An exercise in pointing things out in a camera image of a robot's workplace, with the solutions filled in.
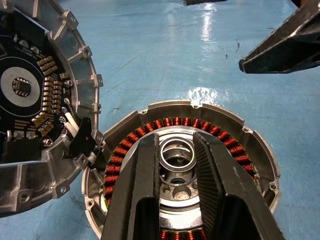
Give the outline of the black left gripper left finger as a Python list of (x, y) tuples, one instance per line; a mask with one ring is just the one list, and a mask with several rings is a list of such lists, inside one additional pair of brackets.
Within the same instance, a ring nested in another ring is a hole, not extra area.
[(141, 139), (113, 190), (101, 240), (160, 239), (160, 143)]

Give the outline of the silver motor housing copper windings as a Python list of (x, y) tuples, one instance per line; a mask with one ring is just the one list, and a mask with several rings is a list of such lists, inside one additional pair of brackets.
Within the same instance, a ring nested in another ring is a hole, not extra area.
[(203, 239), (203, 221), (195, 173), (194, 132), (222, 142), (233, 159), (252, 177), (271, 212), (280, 201), (280, 171), (266, 141), (242, 118), (210, 104), (172, 100), (134, 111), (103, 134), (103, 160), (82, 175), (86, 216), (102, 236), (116, 180), (141, 140), (157, 134), (160, 144), (160, 227), (162, 239)]

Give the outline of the motor lid with circuit board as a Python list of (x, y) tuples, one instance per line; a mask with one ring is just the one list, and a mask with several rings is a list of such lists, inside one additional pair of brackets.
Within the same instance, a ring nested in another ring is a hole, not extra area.
[(58, 0), (0, 0), (0, 218), (58, 199), (100, 155), (103, 79)]

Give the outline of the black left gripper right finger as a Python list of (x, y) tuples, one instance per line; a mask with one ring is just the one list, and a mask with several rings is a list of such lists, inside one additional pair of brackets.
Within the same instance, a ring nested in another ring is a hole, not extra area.
[(200, 212), (207, 240), (286, 240), (252, 177), (225, 145), (193, 134)]

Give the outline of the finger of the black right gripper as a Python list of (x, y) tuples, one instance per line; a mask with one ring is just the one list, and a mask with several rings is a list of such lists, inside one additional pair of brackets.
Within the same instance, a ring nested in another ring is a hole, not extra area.
[(320, 0), (308, 0), (239, 61), (246, 74), (289, 74), (320, 66)]

